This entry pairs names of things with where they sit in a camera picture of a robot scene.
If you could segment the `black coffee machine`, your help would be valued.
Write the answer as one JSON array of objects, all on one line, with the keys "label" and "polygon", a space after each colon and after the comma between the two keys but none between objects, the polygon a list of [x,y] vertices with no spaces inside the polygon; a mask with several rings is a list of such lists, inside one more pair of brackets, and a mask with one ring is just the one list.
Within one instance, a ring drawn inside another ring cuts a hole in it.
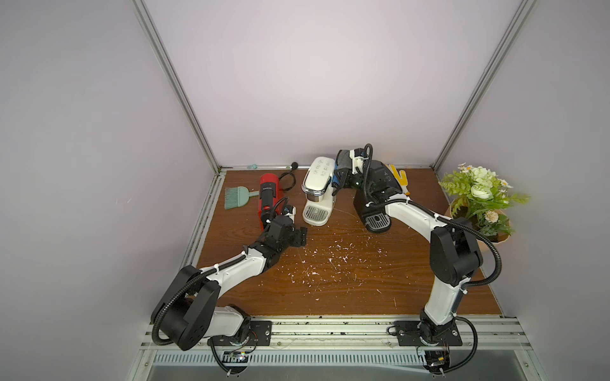
[{"label": "black coffee machine", "polygon": [[357,216],[370,233],[385,233],[392,226],[391,218],[386,214],[385,209],[376,206],[367,206],[365,195],[362,190],[357,190],[354,195],[354,209]]}]

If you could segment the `red coffee machine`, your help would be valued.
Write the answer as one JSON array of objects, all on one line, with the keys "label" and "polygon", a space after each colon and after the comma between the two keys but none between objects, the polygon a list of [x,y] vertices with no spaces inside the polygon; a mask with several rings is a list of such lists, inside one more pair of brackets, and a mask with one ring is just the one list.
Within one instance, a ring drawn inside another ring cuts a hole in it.
[{"label": "red coffee machine", "polygon": [[260,177],[258,201],[258,215],[262,230],[271,221],[273,211],[275,216],[284,213],[284,202],[277,204],[282,198],[284,198],[284,192],[281,190],[279,177],[273,173],[263,174]]}]

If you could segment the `white coffee machine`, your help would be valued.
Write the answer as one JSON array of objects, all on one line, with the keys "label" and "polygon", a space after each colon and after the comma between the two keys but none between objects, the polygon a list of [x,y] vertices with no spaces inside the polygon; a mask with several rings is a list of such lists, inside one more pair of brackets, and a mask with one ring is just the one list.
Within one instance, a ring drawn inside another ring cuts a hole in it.
[{"label": "white coffee machine", "polygon": [[334,209],[332,179],[335,160],[317,157],[311,164],[302,183],[302,191],[307,201],[303,209],[303,220],[312,226],[324,226]]}]

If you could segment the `grey blue microfiber cloth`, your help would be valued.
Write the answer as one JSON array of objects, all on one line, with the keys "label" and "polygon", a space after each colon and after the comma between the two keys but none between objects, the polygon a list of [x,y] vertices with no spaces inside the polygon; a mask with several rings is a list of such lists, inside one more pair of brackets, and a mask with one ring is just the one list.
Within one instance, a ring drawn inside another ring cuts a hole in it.
[{"label": "grey blue microfiber cloth", "polygon": [[335,159],[335,169],[332,179],[332,186],[335,193],[345,187],[346,181],[351,176],[353,170],[353,159],[350,157],[349,150],[340,150]]}]

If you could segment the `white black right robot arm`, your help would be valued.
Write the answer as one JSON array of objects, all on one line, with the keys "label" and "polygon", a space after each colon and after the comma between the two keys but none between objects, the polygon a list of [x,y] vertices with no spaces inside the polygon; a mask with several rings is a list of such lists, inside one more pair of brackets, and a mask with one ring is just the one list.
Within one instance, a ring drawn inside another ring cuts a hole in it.
[{"label": "white black right robot arm", "polygon": [[430,244],[429,263],[435,279],[416,326],[417,339],[437,346],[450,341],[463,296],[472,287],[495,281],[502,259],[495,245],[464,218],[435,213],[405,195],[394,174],[373,157],[367,144],[350,150],[347,185],[356,190],[354,207],[371,233],[385,233],[397,220]]}]

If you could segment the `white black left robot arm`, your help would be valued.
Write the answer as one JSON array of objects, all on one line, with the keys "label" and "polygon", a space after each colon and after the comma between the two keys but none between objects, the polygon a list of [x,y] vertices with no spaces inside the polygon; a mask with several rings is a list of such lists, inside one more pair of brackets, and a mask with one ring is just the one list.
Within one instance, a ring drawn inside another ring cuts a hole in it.
[{"label": "white black left robot arm", "polygon": [[295,206],[287,197],[281,198],[257,240],[238,255],[206,268],[188,265],[179,270],[152,312],[152,342],[175,344],[183,351],[203,339],[246,344],[251,316],[237,306],[218,306],[219,299],[270,270],[287,249],[305,246],[307,235],[307,228],[295,225]]}]

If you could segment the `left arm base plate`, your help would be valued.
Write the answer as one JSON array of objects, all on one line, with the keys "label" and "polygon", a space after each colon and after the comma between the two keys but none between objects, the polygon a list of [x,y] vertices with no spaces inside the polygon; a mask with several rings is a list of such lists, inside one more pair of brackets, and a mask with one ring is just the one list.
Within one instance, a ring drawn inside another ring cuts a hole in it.
[{"label": "left arm base plate", "polygon": [[241,346],[270,346],[273,333],[273,323],[271,321],[255,320],[243,325],[232,337],[217,336],[212,341],[216,346],[241,347]]}]

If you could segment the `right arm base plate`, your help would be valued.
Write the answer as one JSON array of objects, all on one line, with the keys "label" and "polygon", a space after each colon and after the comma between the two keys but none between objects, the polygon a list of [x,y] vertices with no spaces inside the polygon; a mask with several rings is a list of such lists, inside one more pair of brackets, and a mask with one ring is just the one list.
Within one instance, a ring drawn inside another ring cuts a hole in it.
[{"label": "right arm base plate", "polygon": [[462,338],[455,320],[445,325],[435,325],[428,321],[395,321],[389,333],[397,338],[399,346],[462,346]]}]

